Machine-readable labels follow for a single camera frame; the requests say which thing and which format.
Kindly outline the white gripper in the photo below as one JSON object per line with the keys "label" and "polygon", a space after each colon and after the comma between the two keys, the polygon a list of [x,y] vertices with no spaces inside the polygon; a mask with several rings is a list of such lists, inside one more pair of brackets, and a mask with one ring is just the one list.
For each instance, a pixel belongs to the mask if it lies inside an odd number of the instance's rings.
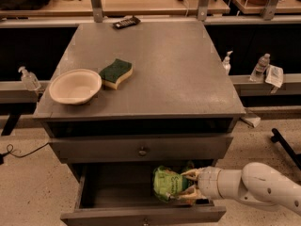
{"label": "white gripper", "polygon": [[210,200],[220,200],[218,190],[218,175],[220,168],[206,167],[202,169],[190,169],[182,173],[182,176],[191,181],[198,181],[197,186],[190,186],[185,191],[172,196],[173,200],[196,200],[201,194]]}

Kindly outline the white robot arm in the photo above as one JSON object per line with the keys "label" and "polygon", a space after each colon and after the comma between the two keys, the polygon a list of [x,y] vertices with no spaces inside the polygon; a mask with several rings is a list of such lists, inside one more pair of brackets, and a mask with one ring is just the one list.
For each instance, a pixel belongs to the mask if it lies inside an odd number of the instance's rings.
{"label": "white robot arm", "polygon": [[263,163],[248,163],[242,169],[191,169],[182,176],[194,184],[177,199],[228,199],[266,211],[283,206],[301,216],[301,186]]}

